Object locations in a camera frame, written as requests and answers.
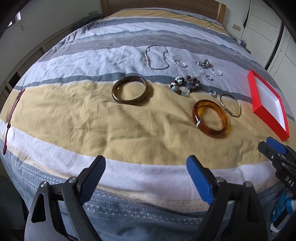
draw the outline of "beaded bracelet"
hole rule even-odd
[[[189,88],[186,88],[186,90],[182,91],[178,88],[182,83],[186,83],[189,85],[192,85]],[[187,75],[186,78],[184,77],[176,77],[174,82],[170,84],[170,88],[173,92],[177,93],[178,95],[182,95],[187,97],[191,92],[195,92],[198,90],[198,87],[200,85],[200,81],[197,80],[196,77],[191,78],[190,75]]]

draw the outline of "wooden headboard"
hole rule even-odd
[[[163,7],[199,13],[221,23],[224,21],[226,5],[215,0],[101,0],[102,14],[107,17],[126,8]]]

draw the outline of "wall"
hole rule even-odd
[[[0,39],[0,85],[34,47],[49,36],[88,16],[102,13],[100,0],[32,0],[21,10],[21,20]]]
[[[244,22],[246,20],[250,0],[217,0],[226,5],[224,25],[232,36],[240,39],[244,30]],[[241,31],[234,29],[232,26],[237,25]]]

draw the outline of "silver chain necklace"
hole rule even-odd
[[[156,68],[152,68],[152,67],[150,66],[150,59],[149,59],[149,57],[148,57],[148,55],[147,55],[147,52],[148,52],[148,50],[150,50],[150,47],[163,47],[163,46],[159,46],[159,45],[151,45],[151,46],[149,46],[149,47],[146,48],[146,50],[145,50],[145,58],[146,58],[146,59],[144,59],[144,60],[146,61],[148,68],[149,68],[149,69],[153,69],[153,70],[164,70],[164,69],[167,69],[170,65],[169,65],[169,64],[167,63],[167,61],[165,60],[165,53],[168,53],[168,50],[167,50],[165,47],[163,47],[163,48],[165,48],[165,51],[163,52],[163,60],[166,62],[166,64],[167,64],[168,66],[166,66],[165,68],[159,68],[159,69],[156,69]]]

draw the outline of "bed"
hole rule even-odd
[[[169,68],[147,67],[143,58],[150,45],[168,50]],[[163,47],[151,51],[156,68],[165,66]],[[187,68],[177,66],[176,57]],[[197,65],[206,58],[223,76]],[[187,173],[189,155],[228,182],[251,181],[269,225],[284,186],[257,145],[269,136],[279,139],[252,112],[247,80],[251,69],[282,97],[290,129],[285,145],[295,149],[295,120],[277,83],[221,23],[180,10],[121,10],[69,34],[24,74],[0,114],[3,146],[7,116],[19,92],[25,90],[13,112],[7,151],[1,159],[30,208],[42,181],[62,183],[103,155],[106,170],[84,208],[104,241],[192,238],[208,205]],[[213,81],[206,74],[213,75]],[[137,105],[118,104],[111,89],[130,75],[149,82],[148,97]],[[198,92],[184,97],[171,91],[171,82],[187,75],[200,80]],[[123,88],[121,95],[132,98],[141,88],[134,84]],[[219,104],[209,95],[210,89],[218,95],[232,94],[242,106],[241,117],[228,115],[231,130],[224,138],[203,134],[192,120],[191,109],[198,100]],[[225,104],[236,109],[232,99],[225,99]],[[60,208],[68,232],[74,235],[63,203]]]

